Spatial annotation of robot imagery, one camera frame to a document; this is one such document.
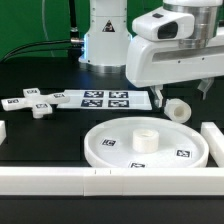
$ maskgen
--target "white block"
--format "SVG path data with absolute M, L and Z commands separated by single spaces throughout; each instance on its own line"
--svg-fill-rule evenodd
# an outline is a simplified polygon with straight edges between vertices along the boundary
M 54 93 L 47 95 L 46 101 L 49 104 L 68 103 L 70 101 L 70 97 L 67 96 L 65 93 Z
M 38 88 L 24 89 L 23 90 L 23 95 L 25 97 L 40 96 L 40 90 Z
M 122 169 L 89 169 L 84 176 L 84 195 L 122 195 Z
M 46 114 L 52 114 L 53 110 L 50 104 L 46 102 L 40 102 L 33 104 L 33 117 L 36 119 L 42 118 Z
M 209 151 L 219 167 L 224 167 L 224 135 L 213 122 L 204 122 L 201 134 L 208 142 Z
M 0 195 L 83 195 L 81 168 L 1 167 Z
M 2 100 L 4 110 L 19 110 L 28 107 L 29 102 L 25 98 L 12 98 Z
M 0 145 L 6 138 L 5 121 L 0 121 Z
M 221 169 L 129 169 L 123 195 L 223 195 Z

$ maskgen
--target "small white cylinder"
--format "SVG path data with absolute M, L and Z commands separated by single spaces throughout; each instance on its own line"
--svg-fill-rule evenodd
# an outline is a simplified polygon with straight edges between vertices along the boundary
M 137 129 L 133 132 L 133 149 L 140 153 L 153 153 L 159 146 L 159 133 L 155 130 Z
M 180 99 L 167 100 L 164 113 L 172 121 L 177 123 L 185 123 L 191 117 L 190 106 Z
M 35 119 L 40 119 L 40 118 L 43 118 L 43 114 L 39 114 L 39 113 L 36 113 L 36 112 L 33 112 L 33 118 Z

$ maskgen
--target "printed marker sheet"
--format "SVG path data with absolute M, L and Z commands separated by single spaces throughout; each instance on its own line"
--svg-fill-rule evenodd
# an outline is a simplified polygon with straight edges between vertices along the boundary
M 68 103 L 58 108 L 67 109 L 133 109 L 152 110 L 147 91 L 65 90 Z

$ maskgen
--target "black table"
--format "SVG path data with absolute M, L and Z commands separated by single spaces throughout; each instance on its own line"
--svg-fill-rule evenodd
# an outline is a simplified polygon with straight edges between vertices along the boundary
M 23 97 L 23 89 L 42 94 L 65 89 L 137 90 L 122 75 L 80 70 L 65 58 L 21 58 L 0 65 L 0 98 Z M 201 101 L 199 81 L 165 85 L 166 98 L 181 98 L 193 114 L 187 126 L 200 131 L 201 122 L 224 127 L 224 79 L 216 78 L 207 100 Z M 95 125 L 120 117 L 166 118 L 153 111 L 61 110 L 33 119 L 31 109 L 5 112 L 7 139 L 0 146 L 0 166 L 89 166 L 83 153 L 86 133 Z M 212 158 L 208 166 L 216 166 Z M 223 197 L 0 197 L 0 223 L 223 223 Z

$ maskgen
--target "white circular plate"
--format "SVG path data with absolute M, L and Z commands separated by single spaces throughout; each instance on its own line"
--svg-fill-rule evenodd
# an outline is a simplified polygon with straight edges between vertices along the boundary
M 132 147 L 133 131 L 159 132 L 159 147 L 142 154 Z M 181 168 L 205 167 L 209 148 L 204 138 L 187 126 L 172 121 L 129 117 L 97 125 L 85 137 L 85 156 L 93 167 Z

